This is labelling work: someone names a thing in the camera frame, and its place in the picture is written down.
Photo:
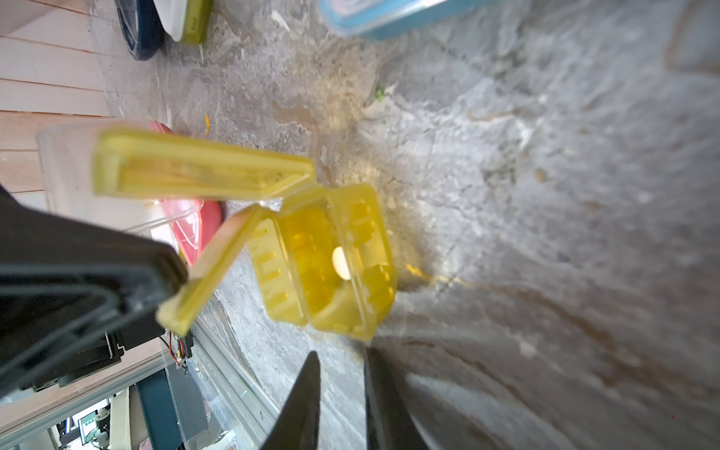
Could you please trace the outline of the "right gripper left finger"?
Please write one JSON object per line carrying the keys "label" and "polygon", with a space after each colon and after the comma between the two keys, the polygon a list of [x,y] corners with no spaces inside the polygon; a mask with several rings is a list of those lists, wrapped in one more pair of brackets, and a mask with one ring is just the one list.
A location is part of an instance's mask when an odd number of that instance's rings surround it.
{"label": "right gripper left finger", "polygon": [[262,450],[316,450],[321,412],[321,364],[310,352]]}

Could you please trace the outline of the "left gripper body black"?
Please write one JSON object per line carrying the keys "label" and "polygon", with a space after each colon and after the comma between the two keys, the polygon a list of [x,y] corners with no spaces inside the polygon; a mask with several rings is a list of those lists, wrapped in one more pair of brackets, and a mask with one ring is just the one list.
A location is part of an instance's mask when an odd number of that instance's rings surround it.
{"label": "left gripper body black", "polygon": [[177,294],[169,245],[17,202],[1,192],[1,393],[65,363]]}

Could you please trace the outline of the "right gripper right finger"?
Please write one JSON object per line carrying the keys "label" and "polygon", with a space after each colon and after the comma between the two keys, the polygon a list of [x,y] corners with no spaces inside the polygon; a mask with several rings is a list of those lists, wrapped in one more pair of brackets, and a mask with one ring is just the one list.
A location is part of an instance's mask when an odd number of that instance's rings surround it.
{"label": "right gripper right finger", "polygon": [[367,449],[429,450],[393,380],[386,361],[375,348],[365,353]]}

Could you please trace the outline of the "pink pillbox clear lid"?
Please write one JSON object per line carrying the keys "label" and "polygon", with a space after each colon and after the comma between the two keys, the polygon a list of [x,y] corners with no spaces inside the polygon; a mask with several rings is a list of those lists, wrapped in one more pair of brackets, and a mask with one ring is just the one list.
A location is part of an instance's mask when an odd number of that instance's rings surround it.
{"label": "pink pillbox clear lid", "polygon": [[128,200],[95,195],[92,156],[99,135],[111,128],[171,131],[149,118],[102,118],[43,129],[37,135],[37,150],[49,210],[165,242],[187,264],[194,264],[221,225],[221,206],[202,200]]}

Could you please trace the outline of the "small yellow transparent pillbox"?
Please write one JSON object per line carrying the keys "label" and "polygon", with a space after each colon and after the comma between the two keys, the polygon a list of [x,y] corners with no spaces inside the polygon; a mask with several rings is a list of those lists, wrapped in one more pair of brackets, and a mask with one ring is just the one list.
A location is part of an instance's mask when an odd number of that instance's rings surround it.
{"label": "small yellow transparent pillbox", "polygon": [[101,196],[247,202],[159,307],[178,336],[243,249],[274,321],[369,341],[392,309],[397,271],[375,189],[326,187],[307,157],[113,127],[97,140],[92,182]]}

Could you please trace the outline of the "blue pillbox clear lid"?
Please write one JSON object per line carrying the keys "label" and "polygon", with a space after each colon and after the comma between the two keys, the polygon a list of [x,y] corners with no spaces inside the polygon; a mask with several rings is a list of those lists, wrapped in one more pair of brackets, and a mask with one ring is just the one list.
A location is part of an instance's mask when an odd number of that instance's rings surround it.
{"label": "blue pillbox clear lid", "polygon": [[492,4],[486,0],[321,0],[318,9],[329,28],[344,37],[384,41]]}

